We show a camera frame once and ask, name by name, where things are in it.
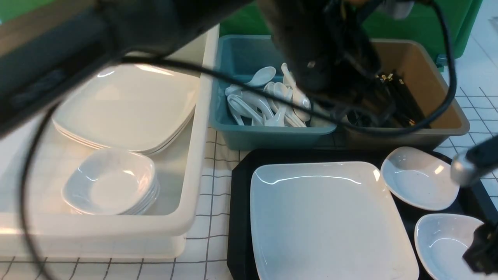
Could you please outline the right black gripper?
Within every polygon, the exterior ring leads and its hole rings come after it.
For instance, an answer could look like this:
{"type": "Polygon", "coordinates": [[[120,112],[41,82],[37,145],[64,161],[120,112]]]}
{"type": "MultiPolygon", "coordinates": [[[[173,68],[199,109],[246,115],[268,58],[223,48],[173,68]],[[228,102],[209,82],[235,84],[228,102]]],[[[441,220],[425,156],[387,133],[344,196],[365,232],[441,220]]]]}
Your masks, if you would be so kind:
{"type": "Polygon", "coordinates": [[[498,273],[498,227],[482,224],[473,233],[473,241],[463,260],[474,273],[498,273]]]}

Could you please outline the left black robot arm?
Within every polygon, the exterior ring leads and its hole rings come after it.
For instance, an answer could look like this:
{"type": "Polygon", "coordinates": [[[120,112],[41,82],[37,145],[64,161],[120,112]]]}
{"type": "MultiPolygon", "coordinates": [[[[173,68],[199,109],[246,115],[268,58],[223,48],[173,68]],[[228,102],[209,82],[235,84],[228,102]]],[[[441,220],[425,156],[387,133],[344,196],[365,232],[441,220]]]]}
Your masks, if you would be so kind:
{"type": "MultiPolygon", "coordinates": [[[[41,110],[53,112],[74,87],[115,64],[144,63],[254,86],[169,55],[249,0],[56,0],[1,25],[1,136],[41,110]]],[[[382,0],[256,1],[298,88],[339,121],[355,110],[383,122],[388,103],[355,101],[380,70],[362,28],[382,0]]]]}

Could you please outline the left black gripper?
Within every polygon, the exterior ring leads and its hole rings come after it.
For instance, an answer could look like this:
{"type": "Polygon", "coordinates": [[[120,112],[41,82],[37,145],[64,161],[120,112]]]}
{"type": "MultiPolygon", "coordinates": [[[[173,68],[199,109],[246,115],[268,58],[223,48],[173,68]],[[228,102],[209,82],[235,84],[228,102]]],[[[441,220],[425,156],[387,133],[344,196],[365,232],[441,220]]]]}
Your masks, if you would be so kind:
{"type": "Polygon", "coordinates": [[[335,117],[391,117],[395,101],[376,78],[379,55],[362,27],[381,0],[258,0],[298,88],[335,117]]]}

